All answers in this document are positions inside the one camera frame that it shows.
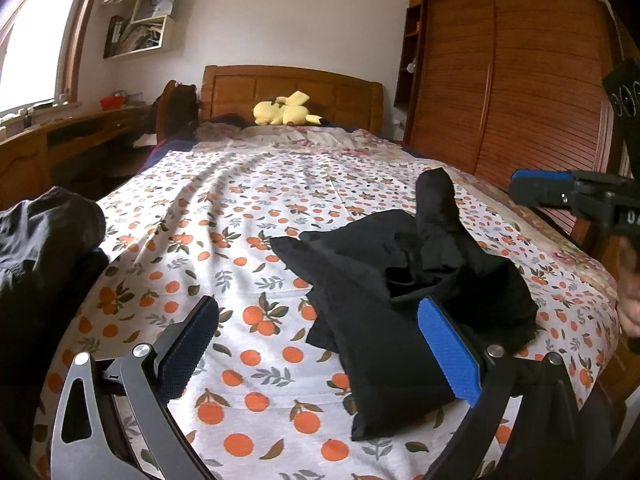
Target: sliding wardrobe door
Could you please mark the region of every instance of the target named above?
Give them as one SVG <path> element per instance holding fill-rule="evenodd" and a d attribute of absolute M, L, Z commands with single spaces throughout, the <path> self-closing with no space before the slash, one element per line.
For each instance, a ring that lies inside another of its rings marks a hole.
<path fill-rule="evenodd" d="M 492 0 L 426 0 L 426 43 L 410 146 L 473 172 L 492 61 Z"/>
<path fill-rule="evenodd" d="M 599 41 L 595 0 L 495 0 L 478 177 L 505 189 L 519 168 L 594 168 L 603 99 Z M 549 214 L 571 231 L 568 213 Z"/>

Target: orange print bedsheet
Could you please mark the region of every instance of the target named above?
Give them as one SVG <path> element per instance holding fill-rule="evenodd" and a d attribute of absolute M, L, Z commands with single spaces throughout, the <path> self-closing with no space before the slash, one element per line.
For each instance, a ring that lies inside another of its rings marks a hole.
<path fill-rule="evenodd" d="M 111 263 L 63 337 L 42 390 L 31 453 L 41 474 L 47 475 L 47 443 L 73 355 L 120 356 L 153 342 L 209 294 L 220 306 L 219 329 L 169 409 L 217 478 L 421 478 L 466 403 L 454 402 L 393 437 L 351 442 L 358 408 L 349 378 L 337 355 L 305 343 L 316 317 L 308 285 L 270 246 L 272 236 L 335 229 L 389 208 L 413 211 L 416 178 L 441 164 L 393 154 L 383 160 L 353 150 L 268 146 L 170 152 L 101 200 L 108 226 L 102 248 Z M 616 345 L 614 296 L 580 279 L 552 249 L 476 198 L 473 186 L 457 182 L 466 227 L 485 250 L 520 267 L 540 306 L 538 337 L 520 355 L 560 352 L 582 404 Z M 140 463 L 159 477 L 127 406 L 119 407 Z M 499 459 L 517 409 L 512 399 L 483 469 Z"/>

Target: yellow plush toy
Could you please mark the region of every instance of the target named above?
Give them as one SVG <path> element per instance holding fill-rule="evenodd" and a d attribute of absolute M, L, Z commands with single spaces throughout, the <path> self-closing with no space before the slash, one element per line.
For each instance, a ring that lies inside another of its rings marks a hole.
<path fill-rule="evenodd" d="M 263 126 L 265 124 L 273 126 L 320 124 L 322 117 L 309 115 L 309 110 L 303 106 L 307 101 L 309 101 L 309 96 L 297 91 L 290 97 L 278 97 L 274 102 L 258 103 L 254 108 L 255 123 Z"/>

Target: human hand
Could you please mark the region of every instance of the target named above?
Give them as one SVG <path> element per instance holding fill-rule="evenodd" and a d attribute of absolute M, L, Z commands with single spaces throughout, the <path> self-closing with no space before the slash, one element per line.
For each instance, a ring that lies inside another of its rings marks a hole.
<path fill-rule="evenodd" d="M 618 317 L 629 337 L 640 337 L 640 270 L 638 252 L 628 238 L 618 245 Z"/>

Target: white wall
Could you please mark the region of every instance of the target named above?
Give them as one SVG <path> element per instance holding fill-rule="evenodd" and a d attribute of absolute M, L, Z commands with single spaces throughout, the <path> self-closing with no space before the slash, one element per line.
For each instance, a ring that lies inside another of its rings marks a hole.
<path fill-rule="evenodd" d="M 180 0 L 174 50 L 117 62 L 116 86 L 144 92 L 152 102 L 169 79 L 200 88 L 208 64 L 327 70 L 384 85 L 384 132 L 391 135 L 407 5 L 408 0 Z M 106 33 L 108 18 L 101 25 L 94 19 L 94 32 L 102 27 Z M 92 41 L 82 57 L 87 78 L 94 72 L 89 52 L 97 49 L 101 57 L 104 35 L 93 47 Z"/>
<path fill-rule="evenodd" d="M 117 7 L 104 6 L 96 0 L 91 11 L 82 46 L 78 74 L 78 100 L 82 107 L 76 113 L 100 110 L 100 99 L 115 92 L 119 66 L 115 61 L 102 59 L 109 20 Z"/>

